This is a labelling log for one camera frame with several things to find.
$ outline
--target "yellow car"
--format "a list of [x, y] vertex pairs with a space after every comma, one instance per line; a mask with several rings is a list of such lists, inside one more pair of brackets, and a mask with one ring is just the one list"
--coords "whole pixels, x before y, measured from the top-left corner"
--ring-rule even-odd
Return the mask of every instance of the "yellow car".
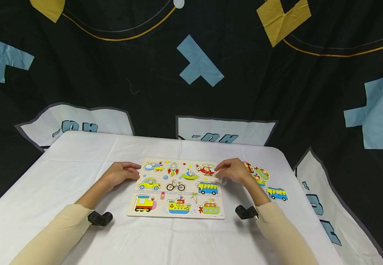
[[139, 184], [138, 189], [154, 189], [158, 190], [161, 188], [161, 185], [154, 178], [147, 178], [141, 184]]

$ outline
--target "beige sleeve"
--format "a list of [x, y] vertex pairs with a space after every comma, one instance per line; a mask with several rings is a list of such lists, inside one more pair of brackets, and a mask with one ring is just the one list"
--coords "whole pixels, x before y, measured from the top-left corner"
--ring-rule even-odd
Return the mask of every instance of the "beige sleeve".
[[317, 265], [314, 253], [295, 226], [270, 202], [256, 207], [259, 219], [256, 221], [264, 237], [279, 254], [284, 265]]
[[66, 206], [12, 260], [10, 265], [59, 265], [85, 234], [93, 210], [80, 204]]

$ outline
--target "black wrist strap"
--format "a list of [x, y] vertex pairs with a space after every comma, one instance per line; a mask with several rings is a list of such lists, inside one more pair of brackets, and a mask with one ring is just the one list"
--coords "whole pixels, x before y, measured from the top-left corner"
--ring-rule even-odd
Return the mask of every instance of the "black wrist strap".
[[250, 219], [252, 217], [258, 220], [259, 218], [258, 212], [253, 206], [246, 209], [243, 205], [239, 205], [236, 207], [236, 214], [240, 217], [241, 220]]
[[88, 215], [88, 221], [93, 226], [106, 226], [112, 219], [113, 215], [110, 212], [105, 212], [103, 215], [100, 215], [98, 212], [93, 211]]

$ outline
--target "white tablecloth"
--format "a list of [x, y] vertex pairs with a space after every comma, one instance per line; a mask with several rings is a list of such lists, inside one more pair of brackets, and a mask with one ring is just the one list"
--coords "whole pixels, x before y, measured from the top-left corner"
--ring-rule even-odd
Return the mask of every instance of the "white tablecloth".
[[[276, 148], [69, 131], [0, 199], [0, 265], [18, 252], [67, 204], [74, 203], [114, 161], [141, 164], [144, 157], [220, 162], [239, 157], [271, 172], [282, 187], [278, 201], [320, 264], [342, 264], [283, 153]], [[96, 207], [114, 220], [91, 227], [62, 264], [280, 264], [255, 220], [240, 220], [239, 204], [252, 205], [240, 185], [223, 186], [225, 220], [127, 217], [135, 182], [110, 192]]]

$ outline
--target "blue bus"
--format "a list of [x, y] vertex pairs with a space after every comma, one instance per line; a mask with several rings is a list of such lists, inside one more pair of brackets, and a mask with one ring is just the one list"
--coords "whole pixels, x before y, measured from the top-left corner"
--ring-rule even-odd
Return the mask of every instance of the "blue bus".
[[196, 187], [199, 189], [199, 193], [212, 193], [212, 195], [218, 194], [218, 185], [215, 182], [205, 182], [201, 181], [196, 184]]
[[286, 191], [281, 188], [272, 188], [272, 187], [267, 187], [267, 193], [270, 198], [273, 200], [278, 199], [278, 200], [283, 200], [283, 201], [288, 201], [289, 198], [287, 197]]

